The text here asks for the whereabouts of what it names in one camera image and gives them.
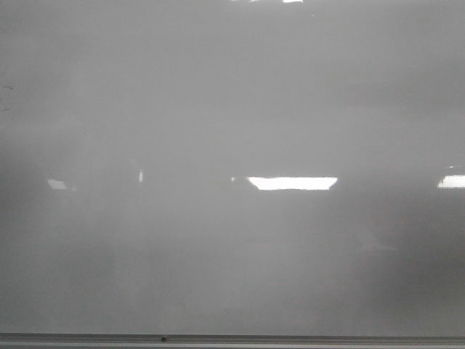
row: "bright spot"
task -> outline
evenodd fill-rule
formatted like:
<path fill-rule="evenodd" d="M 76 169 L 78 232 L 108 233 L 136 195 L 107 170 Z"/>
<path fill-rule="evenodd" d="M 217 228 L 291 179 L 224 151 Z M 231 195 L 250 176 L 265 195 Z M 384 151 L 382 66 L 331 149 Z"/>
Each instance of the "bright spot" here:
<path fill-rule="evenodd" d="M 66 184 L 62 182 L 61 180 L 48 179 L 47 182 L 49 183 L 51 189 L 56 189 L 56 190 L 68 189 L 66 188 Z"/>
<path fill-rule="evenodd" d="M 437 185 L 438 188 L 465 188 L 465 176 L 445 176 Z"/>
<path fill-rule="evenodd" d="M 260 190 L 329 190 L 336 177 L 248 177 L 250 183 Z"/>

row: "glossy surface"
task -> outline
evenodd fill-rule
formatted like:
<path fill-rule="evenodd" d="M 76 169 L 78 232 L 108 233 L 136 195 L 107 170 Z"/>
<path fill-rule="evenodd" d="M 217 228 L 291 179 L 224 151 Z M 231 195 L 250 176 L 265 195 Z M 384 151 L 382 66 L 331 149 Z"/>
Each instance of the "glossy surface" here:
<path fill-rule="evenodd" d="M 0 331 L 465 335 L 464 13 L 3 1 Z"/>

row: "metal ledge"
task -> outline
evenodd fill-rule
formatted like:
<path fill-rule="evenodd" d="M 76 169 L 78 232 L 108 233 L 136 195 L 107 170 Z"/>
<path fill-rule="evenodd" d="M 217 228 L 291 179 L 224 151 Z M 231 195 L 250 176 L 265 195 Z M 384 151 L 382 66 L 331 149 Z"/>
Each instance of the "metal ledge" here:
<path fill-rule="evenodd" d="M 465 337 L 0 334 L 0 348 L 465 349 Z"/>

